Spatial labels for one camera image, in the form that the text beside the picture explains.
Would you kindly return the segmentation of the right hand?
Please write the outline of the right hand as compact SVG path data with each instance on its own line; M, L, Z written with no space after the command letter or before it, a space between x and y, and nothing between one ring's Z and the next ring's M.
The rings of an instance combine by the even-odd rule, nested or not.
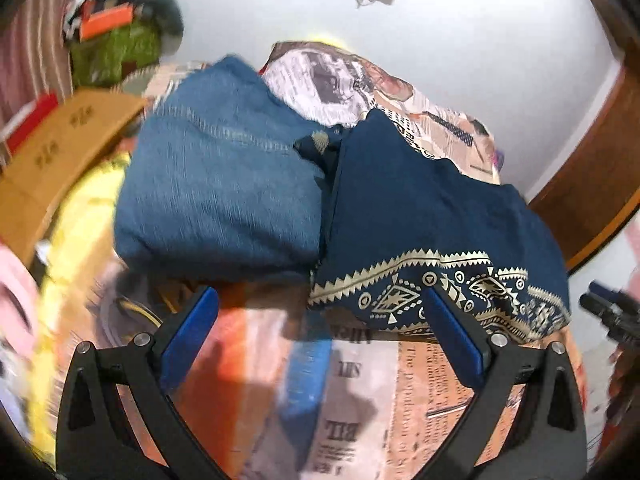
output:
M639 366L639 352L619 344L611 354L610 360L614 368L608 383L608 397L613 402L620 396L627 377Z

